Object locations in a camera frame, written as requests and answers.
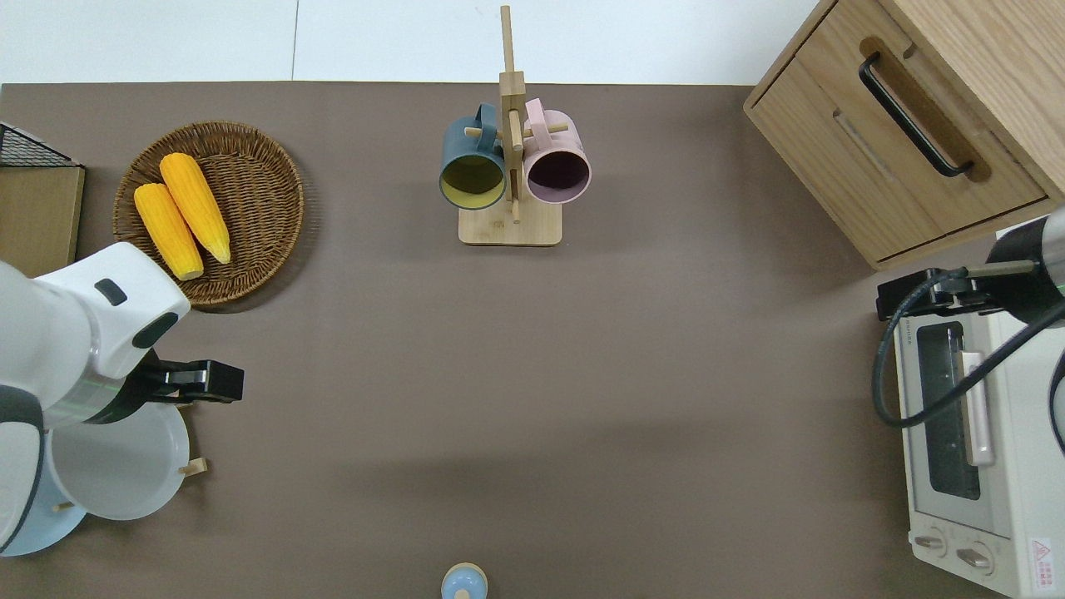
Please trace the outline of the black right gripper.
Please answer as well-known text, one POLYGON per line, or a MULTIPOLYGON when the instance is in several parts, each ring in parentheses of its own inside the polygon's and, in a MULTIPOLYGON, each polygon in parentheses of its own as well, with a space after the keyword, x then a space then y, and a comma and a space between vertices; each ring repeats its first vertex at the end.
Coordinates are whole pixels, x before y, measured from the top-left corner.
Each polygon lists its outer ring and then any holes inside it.
POLYGON ((993 314, 999 311, 997 300, 981 290, 971 278, 948 277, 939 268, 917 270, 894 278, 876 288, 876 318, 889 321, 902 317, 953 317, 960 314, 993 314))

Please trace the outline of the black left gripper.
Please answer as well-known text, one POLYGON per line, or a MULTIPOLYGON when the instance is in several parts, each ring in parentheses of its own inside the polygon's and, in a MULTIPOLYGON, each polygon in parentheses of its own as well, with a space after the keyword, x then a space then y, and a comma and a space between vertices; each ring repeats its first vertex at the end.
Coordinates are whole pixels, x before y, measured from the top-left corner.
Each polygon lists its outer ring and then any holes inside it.
POLYGON ((213 359, 190 363, 146 355, 125 379, 125 407, 144 404, 191 404, 206 401, 231 404, 243 398, 245 371, 213 359))

